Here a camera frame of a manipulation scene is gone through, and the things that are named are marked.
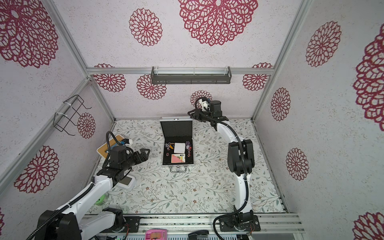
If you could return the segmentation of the aluminium poker set case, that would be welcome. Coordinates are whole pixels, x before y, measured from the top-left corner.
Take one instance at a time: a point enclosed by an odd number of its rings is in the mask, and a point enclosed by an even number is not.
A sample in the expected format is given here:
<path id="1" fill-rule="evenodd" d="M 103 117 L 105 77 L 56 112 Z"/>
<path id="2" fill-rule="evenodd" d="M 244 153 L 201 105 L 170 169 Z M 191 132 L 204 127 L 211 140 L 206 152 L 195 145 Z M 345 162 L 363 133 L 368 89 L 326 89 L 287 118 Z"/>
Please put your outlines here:
<path id="1" fill-rule="evenodd" d="M 190 117 L 160 119 L 165 138 L 162 166 L 173 174 L 184 174 L 194 164 L 193 122 Z"/>

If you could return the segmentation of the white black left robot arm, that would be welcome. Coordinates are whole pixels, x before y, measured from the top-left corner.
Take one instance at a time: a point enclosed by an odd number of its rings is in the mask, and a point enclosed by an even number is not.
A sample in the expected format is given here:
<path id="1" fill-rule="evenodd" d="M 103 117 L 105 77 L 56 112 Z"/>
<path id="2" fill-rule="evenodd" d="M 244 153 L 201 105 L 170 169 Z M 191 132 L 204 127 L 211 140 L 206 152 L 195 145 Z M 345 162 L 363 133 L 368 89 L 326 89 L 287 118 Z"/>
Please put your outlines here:
<path id="1" fill-rule="evenodd" d="M 150 150 L 134 151 L 130 141 L 117 140 L 106 133 L 107 157 L 93 181 L 67 203 L 54 211 L 45 211 L 39 217 L 29 240 L 90 240 L 104 230 L 122 232 L 128 228 L 123 211 L 105 208 L 98 215 L 85 219 L 89 208 L 104 194 L 128 177 L 132 167 L 149 159 Z"/>

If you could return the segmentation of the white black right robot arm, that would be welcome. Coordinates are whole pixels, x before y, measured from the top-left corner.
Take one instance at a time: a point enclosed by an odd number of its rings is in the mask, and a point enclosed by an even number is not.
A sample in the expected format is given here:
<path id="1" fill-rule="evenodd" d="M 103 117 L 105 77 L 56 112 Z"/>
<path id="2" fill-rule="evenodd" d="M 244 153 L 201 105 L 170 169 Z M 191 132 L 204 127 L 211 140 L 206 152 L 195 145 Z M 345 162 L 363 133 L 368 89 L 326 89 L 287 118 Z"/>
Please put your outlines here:
<path id="1" fill-rule="evenodd" d="M 250 185 L 252 170 L 255 166 L 254 148 L 251 140 L 244 139 L 230 125 L 229 119 L 223 116 L 221 102 L 210 100 L 207 97 L 199 97 L 195 101 L 195 109 L 188 115 L 199 122 L 209 122 L 216 132 L 220 133 L 228 142 L 228 168 L 236 175 L 235 189 L 238 198 L 234 205 L 234 211 L 218 216 L 213 221 L 213 230 L 216 236 L 222 240 L 216 223 L 225 219 L 225 223 L 238 225 L 253 222 L 254 212 L 250 203 Z"/>

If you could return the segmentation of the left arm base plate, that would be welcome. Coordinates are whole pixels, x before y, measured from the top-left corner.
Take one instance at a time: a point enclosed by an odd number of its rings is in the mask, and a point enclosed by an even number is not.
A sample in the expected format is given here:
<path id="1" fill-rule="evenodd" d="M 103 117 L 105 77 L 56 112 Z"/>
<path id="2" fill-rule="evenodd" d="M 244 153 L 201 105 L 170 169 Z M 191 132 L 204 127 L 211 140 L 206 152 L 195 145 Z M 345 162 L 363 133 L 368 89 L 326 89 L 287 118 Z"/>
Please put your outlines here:
<path id="1" fill-rule="evenodd" d="M 111 227 L 102 231 L 102 233 L 137 233 L 140 226 L 140 217 L 124 217 L 121 226 Z"/>

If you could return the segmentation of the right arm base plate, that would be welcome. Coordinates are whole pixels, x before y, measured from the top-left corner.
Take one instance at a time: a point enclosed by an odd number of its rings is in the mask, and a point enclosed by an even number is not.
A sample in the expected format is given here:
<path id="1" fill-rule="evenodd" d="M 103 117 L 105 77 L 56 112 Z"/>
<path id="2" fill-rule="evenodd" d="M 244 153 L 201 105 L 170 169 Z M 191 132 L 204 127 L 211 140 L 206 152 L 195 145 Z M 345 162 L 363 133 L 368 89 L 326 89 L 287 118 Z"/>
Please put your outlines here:
<path id="1" fill-rule="evenodd" d="M 261 230 L 256 215 L 241 214 L 219 220 L 221 232 L 259 232 Z"/>

